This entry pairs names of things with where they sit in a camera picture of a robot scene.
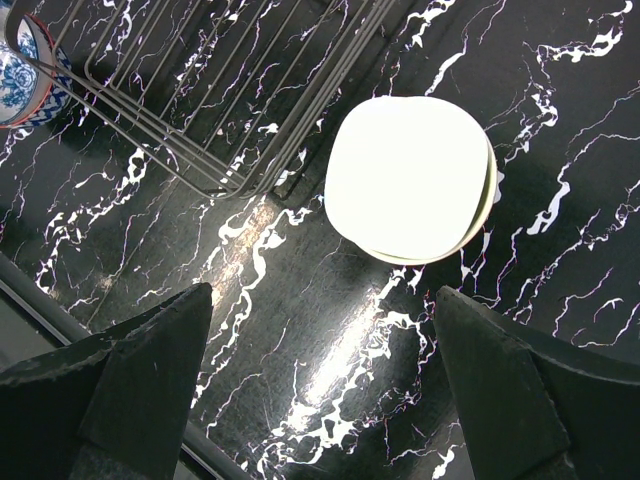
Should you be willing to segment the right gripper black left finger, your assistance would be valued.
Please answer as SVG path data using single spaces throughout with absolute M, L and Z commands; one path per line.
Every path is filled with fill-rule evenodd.
M 196 284 L 1 372 L 4 479 L 170 479 L 212 314 Z

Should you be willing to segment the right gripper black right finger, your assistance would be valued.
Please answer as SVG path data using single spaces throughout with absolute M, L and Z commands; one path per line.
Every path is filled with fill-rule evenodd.
M 478 479 L 636 479 L 639 367 L 445 286 L 434 327 Z

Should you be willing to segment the blue white patterned bowl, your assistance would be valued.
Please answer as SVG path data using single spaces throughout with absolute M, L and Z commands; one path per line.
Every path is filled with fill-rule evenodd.
M 1 43 L 1 127 L 43 125 L 67 107 L 72 79 L 51 69 L 51 65 L 71 68 L 65 51 L 55 48 L 54 38 L 36 17 L 27 15 L 18 28 L 20 52 L 49 66 L 41 70 L 21 59 Z

